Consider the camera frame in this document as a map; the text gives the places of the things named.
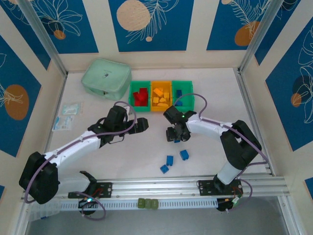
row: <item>blue block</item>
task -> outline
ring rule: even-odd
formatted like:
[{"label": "blue block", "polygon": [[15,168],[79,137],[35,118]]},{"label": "blue block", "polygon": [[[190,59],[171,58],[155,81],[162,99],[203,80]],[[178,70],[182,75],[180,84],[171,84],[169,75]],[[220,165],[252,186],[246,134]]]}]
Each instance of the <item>blue block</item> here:
[{"label": "blue block", "polygon": [[177,96],[177,98],[182,96],[181,90],[176,90],[176,96]]},{"label": "blue block", "polygon": [[160,169],[163,172],[163,174],[165,174],[169,170],[169,168],[166,165],[161,166]]},{"label": "blue block", "polygon": [[181,101],[177,101],[175,106],[182,106],[182,102]]},{"label": "blue block", "polygon": [[166,157],[166,165],[172,166],[173,162],[174,162],[174,156],[167,155],[167,157]]},{"label": "blue block", "polygon": [[181,159],[183,159],[183,161],[185,161],[189,158],[189,154],[188,154],[187,150],[181,151],[180,156],[181,156]]}]

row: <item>white table surface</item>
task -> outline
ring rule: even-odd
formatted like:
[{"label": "white table surface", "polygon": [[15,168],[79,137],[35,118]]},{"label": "white table surface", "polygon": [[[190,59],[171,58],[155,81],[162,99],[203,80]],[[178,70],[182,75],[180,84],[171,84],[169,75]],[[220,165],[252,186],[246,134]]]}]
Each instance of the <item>white table surface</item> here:
[{"label": "white table surface", "polygon": [[[62,105],[82,101],[83,112],[75,116],[71,131],[53,132],[50,150],[63,146],[84,133],[100,118],[106,117],[114,101],[103,100],[85,92],[81,85],[83,73],[70,73],[67,78]],[[233,69],[166,69],[134,70],[133,80],[192,80],[194,92],[208,100],[203,116],[225,122],[245,121],[250,127],[248,114],[237,85]],[[121,99],[128,101],[129,90]],[[199,112],[204,102],[195,98],[195,111]],[[148,119],[149,128],[140,134],[126,135],[125,140],[107,144],[77,160],[68,172],[85,170],[96,179],[178,177],[217,174],[226,156],[222,144],[203,135],[192,135],[187,142],[167,142],[165,131],[170,123],[162,112],[137,113],[137,117]],[[179,152],[186,149],[189,159],[183,161]],[[166,156],[174,155],[174,165],[163,174],[160,167]],[[262,158],[258,155],[253,162]],[[246,173],[266,172],[264,165],[250,167]]]}]

